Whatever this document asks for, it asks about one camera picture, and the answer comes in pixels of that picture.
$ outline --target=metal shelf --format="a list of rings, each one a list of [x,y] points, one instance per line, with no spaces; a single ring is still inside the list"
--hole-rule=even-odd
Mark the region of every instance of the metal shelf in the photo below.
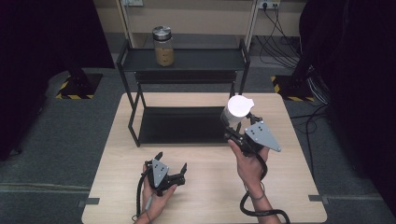
[[[175,63],[162,67],[156,63],[154,49],[131,49],[127,40],[122,47],[117,67],[133,109],[128,128],[136,145],[225,142],[224,127],[219,120],[223,106],[146,106],[141,85],[230,83],[231,97],[235,94],[237,72],[243,72],[238,92],[242,94],[250,66],[245,43],[241,40],[238,49],[174,49],[174,55]],[[126,72],[134,73],[137,82],[135,98],[126,80]],[[140,98],[144,112],[139,136],[136,136],[132,124]]]

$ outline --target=gray carpet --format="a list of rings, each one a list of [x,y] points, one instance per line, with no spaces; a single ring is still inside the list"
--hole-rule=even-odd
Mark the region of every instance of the gray carpet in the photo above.
[[[106,36],[116,57],[122,35]],[[229,37],[220,38],[216,39],[216,44],[227,42]],[[292,71],[261,63],[258,47],[253,41],[250,50],[252,66],[245,92],[274,92],[270,76],[290,75]],[[88,198],[120,97],[124,93],[116,69],[86,71],[104,75],[93,99],[55,99],[67,73],[53,77],[49,81],[48,100],[21,142],[22,154],[0,161],[0,223],[81,223],[84,201]],[[128,78],[134,91],[133,76]],[[145,88],[145,91],[229,90],[228,86],[220,88],[213,85],[153,85]],[[294,117],[312,114],[319,102],[285,101],[285,105],[290,116]],[[304,134],[306,120],[293,119],[292,122],[310,165]],[[314,121],[308,126],[312,132],[309,141],[315,181],[328,213],[325,223],[396,223],[372,182],[360,178],[354,171],[326,116],[317,117]]]

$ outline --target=metal lid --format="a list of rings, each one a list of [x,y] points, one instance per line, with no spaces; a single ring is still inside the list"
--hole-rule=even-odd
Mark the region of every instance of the metal lid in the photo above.
[[[159,41],[168,40],[172,37],[171,28],[169,26],[157,26],[152,29],[152,37]]]

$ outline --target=warning stripe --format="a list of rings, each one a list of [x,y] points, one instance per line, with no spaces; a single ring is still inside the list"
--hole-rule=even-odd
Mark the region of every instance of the warning stripe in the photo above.
[[[279,87],[279,83],[278,83],[276,77],[271,77],[271,80],[272,80],[273,85],[274,85],[274,91],[276,93],[280,94],[280,87]],[[310,97],[310,96],[308,96],[308,97],[298,97],[298,96],[284,96],[284,95],[282,95],[282,98],[284,100],[289,100],[289,101],[311,101],[311,102],[314,102],[314,97]]]
[[[78,95],[78,94],[70,94],[70,92],[68,94],[65,94],[66,87],[69,84],[70,80],[71,80],[71,76],[68,76],[66,81],[62,84],[61,88],[58,91],[58,94],[55,96],[56,99],[67,99],[67,100],[82,100],[82,99],[92,99],[93,95]]]
[[[59,93],[55,97],[56,99],[66,99],[66,100],[86,100],[92,99],[93,95],[62,95]]]
[[[279,93],[280,88],[279,88],[279,85],[277,84],[276,77],[271,77],[271,80],[272,80],[272,82],[273,82],[273,84],[274,84],[274,90],[275,90],[275,92],[276,92],[276,93]]]

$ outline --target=wrist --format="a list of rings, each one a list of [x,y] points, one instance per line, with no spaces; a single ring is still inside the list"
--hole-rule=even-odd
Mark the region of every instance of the wrist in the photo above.
[[[252,199],[260,199],[265,195],[265,190],[261,184],[257,184],[254,186],[247,186],[247,191],[249,193],[250,198]]]
[[[134,224],[151,224],[151,219],[147,212],[142,213]]]

